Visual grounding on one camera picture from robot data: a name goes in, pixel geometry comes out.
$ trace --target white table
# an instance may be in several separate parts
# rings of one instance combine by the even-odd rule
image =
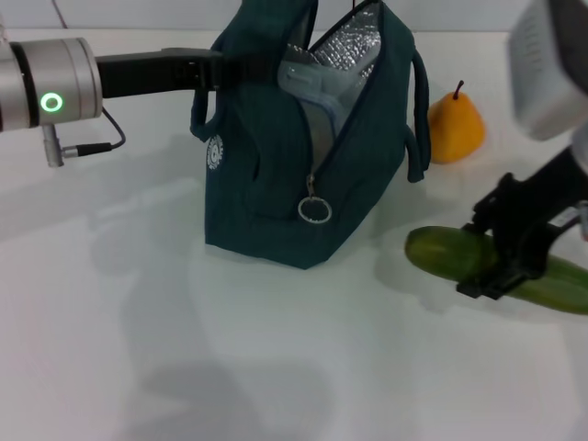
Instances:
[[[208,47],[214,33],[86,37],[97,55]],[[511,121],[504,34],[417,34],[433,98],[465,80],[490,139],[402,168],[356,234],[307,272],[204,244],[205,147],[190,93],[107,102],[128,144],[47,168],[39,130],[0,136],[0,439],[584,441],[588,319],[470,300],[413,268],[406,234],[461,226],[506,172],[566,145]],[[103,119],[64,144],[114,141]],[[558,254],[588,262],[571,232]]]

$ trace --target white wall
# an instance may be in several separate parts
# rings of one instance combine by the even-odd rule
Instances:
[[[387,0],[414,30],[508,30],[529,0]],[[222,29],[241,0],[58,0],[73,28]],[[329,28],[352,0],[321,0],[318,28]],[[50,0],[0,0],[8,28],[58,28]]]

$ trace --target pear stem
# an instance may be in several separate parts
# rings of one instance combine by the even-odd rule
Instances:
[[[459,90],[461,89],[461,87],[464,85],[465,83],[463,81],[460,81],[458,84],[458,88],[456,89],[456,93],[453,94],[453,99],[458,100],[459,99]]]

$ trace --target silver insulated lining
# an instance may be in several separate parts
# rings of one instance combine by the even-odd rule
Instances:
[[[323,66],[348,71],[361,63],[370,51],[378,50],[381,45],[379,8],[378,3],[364,7],[336,30],[313,52],[318,62]],[[370,67],[363,72],[366,71],[371,73]]]

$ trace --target yellow pear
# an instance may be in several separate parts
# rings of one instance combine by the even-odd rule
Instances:
[[[453,94],[447,94],[429,109],[431,156],[436,164],[450,164],[478,150],[486,138],[486,128],[478,109],[466,94],[463,81]]]

